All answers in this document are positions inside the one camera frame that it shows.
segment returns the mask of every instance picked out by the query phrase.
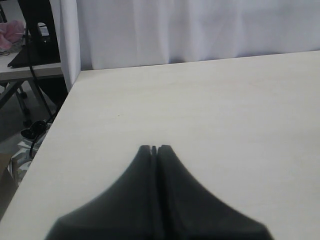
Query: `chair wheel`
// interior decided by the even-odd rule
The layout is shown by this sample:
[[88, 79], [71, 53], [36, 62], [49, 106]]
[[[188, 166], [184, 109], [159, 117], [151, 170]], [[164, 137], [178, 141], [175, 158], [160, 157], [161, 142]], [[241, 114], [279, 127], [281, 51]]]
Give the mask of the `chair wheel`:
[[30, 115], [30, 110], [28, 108], [23, 109], [23, 114], [25, 116], [29, 116]]
[[28, 95], [27, 95], [27, 93], [26, 93], [26, 92], [22, 92], [22, 93], [20, 93], [20, 96], [21, 96], [21, 98], [22, 98], [22, 99], [26, 99], [26, 98], [28, 98]]
[[23, 126], [25, 128], [29, 128], [32, 125], [32, 121], [30, 119], [23, 121]]

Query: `pink object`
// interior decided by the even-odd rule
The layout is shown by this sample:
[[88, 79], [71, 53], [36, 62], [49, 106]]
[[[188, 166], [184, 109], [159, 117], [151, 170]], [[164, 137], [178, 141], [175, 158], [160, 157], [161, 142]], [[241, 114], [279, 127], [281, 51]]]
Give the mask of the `pink object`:
[[21, 21], [0, 23], [0, 48], [9, 50], [13, 43], [22, 38], [24, 32], [25, 27]]

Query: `desk surface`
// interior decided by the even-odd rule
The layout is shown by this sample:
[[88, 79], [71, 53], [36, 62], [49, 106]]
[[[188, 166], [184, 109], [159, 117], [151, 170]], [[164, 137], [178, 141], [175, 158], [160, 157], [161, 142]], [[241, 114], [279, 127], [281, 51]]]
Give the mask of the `desk surface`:
[[[0, 82], [32, 78], [29, 67], [7, 67], [8, 63], [10, 63], [16, 56], [17, 53], [11, 53], [8, 56], [0, 55]], [[63, 74], [61, 63], [34, 66], [33, 69], [38, 77], [57, 76]]]
[[277, 240], [320, 236], [320, 51], [83, 71], [0, 224], [43, 240], [143, 144]]

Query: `curtain fold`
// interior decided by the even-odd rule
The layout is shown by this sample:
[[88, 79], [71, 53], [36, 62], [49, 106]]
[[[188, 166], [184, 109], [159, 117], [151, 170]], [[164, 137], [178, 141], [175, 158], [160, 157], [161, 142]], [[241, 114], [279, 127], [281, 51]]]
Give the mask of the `curtain fold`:
[[70, 87], [80, 69], [320, 49], [320, 0], [51, 0], [51, 5]]

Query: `floor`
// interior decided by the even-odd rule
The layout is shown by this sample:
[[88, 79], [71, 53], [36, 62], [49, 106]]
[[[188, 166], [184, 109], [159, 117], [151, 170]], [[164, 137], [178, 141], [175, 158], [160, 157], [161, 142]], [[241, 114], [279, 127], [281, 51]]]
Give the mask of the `floor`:
[[[22, 85], [23, 90], [27, 93], [25, 99], [26, 106], [30, 109], [31, 120], [45, 120], [48, 113], [40, 106], [27, 82]], [[55, 105], [45, 96], [45, 99], [53, 111]], [[0, 109], [0, 153], [14, 154], [17, 150], [17, 143], [21, 141], [20, 131], [24, 129], [24, 117], [21, 113], [16, 96], [12, 96], [6, 105]]]

